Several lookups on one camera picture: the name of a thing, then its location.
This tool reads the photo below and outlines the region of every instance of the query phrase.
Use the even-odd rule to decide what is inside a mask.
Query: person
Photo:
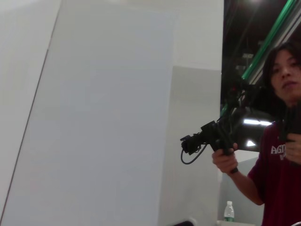
[[[296,105],[301,100],[301,46],[287,42],[273,49],[263,68],[263,80],[286,107]],[[218,150],[212,155],[213,163],[240,192],[255,204],[265,205],[262,226],[291,226],[301,221],[301,135],[288,134],[290,142],[281,142],[278,127],[273,123],[265,129],[259,158],[247,176],[231,174],[238,166],[234,154],[225,156]],[[234,144],[231,151],[237,148]]]

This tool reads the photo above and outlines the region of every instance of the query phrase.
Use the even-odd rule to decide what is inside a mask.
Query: water bottle
[[[227,201],[227,207],[224,213],[224,221],[234,222],[234,209],[232,207],[232,202]]]

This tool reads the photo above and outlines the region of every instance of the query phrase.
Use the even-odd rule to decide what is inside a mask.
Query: man's arm
[[[250,178],[246,177],[240,172],[234,174],[230,173],[228,175],[233,180],[239,191],[241,191],[241,193],[245,195],[245,197],[254,202],[256,205],[264,204],[264,202],[258,195],[255,183]]]

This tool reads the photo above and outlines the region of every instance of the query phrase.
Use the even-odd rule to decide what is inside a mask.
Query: green metal beam
[[[274,40],[275,36],[279,32],[279,30],[280,30],[281,26],[283,25],[284,21],[290,15],[290,13],[291,13],[292,9],[294,8],[296,2],[297,2],[297,0],[288,0],[287,1],[287,3],[283,7],[280,15],[278,16],[276,22],[272,26],[272,29],[270,30],[267,38],[265,39],[262,47],[259,49],[259,51],[255,55],[252,63],[250,64],[250,66],[247,68],[247,70],[243,74],[243,76],[242,76],[243,79],[248,79],[250,77],[250,75],[252,74],[252,72],[254,71],[254,69],[258,66],[258,64],[261,61],[263,55],[268,50],[269,45]],[[223,114],[226,112],[227,107],[228,107],[227,104],[223,107],[223,109],[221,111],[221,116],[223,116]]]

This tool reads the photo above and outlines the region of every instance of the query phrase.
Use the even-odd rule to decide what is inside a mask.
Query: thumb
[[[234,144],[233,144],[233,148],[234,148],[234,151],[236,151],[236,150],[238,149],[237,143],[234,143]]]

